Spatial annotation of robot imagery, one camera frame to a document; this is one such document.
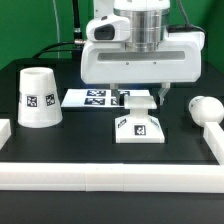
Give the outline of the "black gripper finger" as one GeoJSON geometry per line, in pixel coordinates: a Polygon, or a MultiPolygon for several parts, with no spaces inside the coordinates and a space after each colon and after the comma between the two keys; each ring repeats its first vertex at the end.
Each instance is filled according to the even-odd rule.
{"type": "Polygon", "coordinates": [[[120,104],[120,94],[118,91],[118,84],[110,84],[110,89],[116,98],[117,104],[120,104]]]}
{"type": "Polygon", "coordinates": [[[166,94],[168,93],[168,91],[170,90],[170,87],[171,87],[170,83],[162,83],[161,84],[161,89],[158,92],[160,104],[164,103],[164,98],[165,98],[166,94]]]}

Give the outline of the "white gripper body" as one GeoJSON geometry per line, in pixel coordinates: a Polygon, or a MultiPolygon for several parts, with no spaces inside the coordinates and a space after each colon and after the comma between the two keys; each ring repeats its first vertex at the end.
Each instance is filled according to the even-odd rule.
{"type": "Polygon", "coordinates": [[[156,51],[128,52],[124,42],[87,41],[81,78],[86,84],[195,82],[204,42],[203,32],[170,33],[156,51]]]}

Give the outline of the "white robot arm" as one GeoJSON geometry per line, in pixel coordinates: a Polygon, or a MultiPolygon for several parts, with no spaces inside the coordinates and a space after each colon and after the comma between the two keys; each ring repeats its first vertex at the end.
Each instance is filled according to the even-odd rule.
{"type": "Polygon", "coordinates": [[[187,27],[168,30],[170,0],[114,0],[113,12],[91,20],[81,58],[87,84],[172,83],[201,75],[205,34],[187,27]]]}

